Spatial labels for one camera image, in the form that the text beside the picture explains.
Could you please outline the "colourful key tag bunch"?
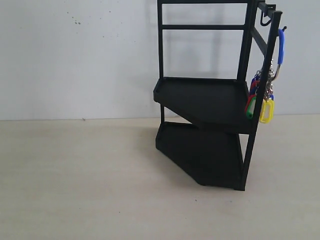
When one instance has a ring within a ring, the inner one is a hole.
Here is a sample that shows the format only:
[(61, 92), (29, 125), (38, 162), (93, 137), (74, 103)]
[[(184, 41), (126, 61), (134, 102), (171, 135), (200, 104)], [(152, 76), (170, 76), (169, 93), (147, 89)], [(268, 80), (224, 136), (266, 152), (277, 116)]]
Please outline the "colourful key tag bunch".
[[(263, 124), (268, 124), (274, 115), (275, 109), (275, 101), (274, 101), (274, 91), (273, 91), (273, 81), (278, 77), (280, 73), (280, 68), (283, 64), (284, 56), (285, 56), (285, 32), (279, 32), (278, 29), (278, 39), (279, 39), (279, 47), (278, 47), (278, 58), (277, 58), (277, 68), (274, 70), (273, 68), (273, 59), (270, 62), (270, 67), (268, 70), (268, 77), (266, 81), (266, 87), (263, 94), (263, 100), (261, 104), (261, 110), (259, 115), (259, 122)], [(248, 119), (252, 119), (254, 116), (254, 110), (256, 106), (258, 90), (260, 86), (262, 70), (259, 69), (253, 79), (251, 80), (250, 89), (249, 89), (249, 97), (247, 103), (244, 108), (245, 115)]]

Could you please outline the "black metal corner rack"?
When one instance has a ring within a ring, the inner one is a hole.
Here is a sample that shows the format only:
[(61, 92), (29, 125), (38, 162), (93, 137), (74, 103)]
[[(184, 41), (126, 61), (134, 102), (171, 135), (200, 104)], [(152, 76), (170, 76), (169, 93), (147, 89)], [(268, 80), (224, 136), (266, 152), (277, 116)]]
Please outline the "black metal corner rack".
[[(273, 60), (277, 69), (278, 29), (282, 12), (273, 12), (268, 26), (260, 25), (259, 2), (247, 0), (243, 24), (164, 24), (165, 0), (157, 2), (159, 79), (153, 99), (160, 105), (156, 149), (202, 186), (244, 191), (254, 149), (259, 117)], [(165, 30), (242, 31), (235, 79), (164, 75), (163, 32)], [(262, 69), (252, 119), (245, 114), (251, 81)], [(166, 121), (165, 109), (184, 119)]]

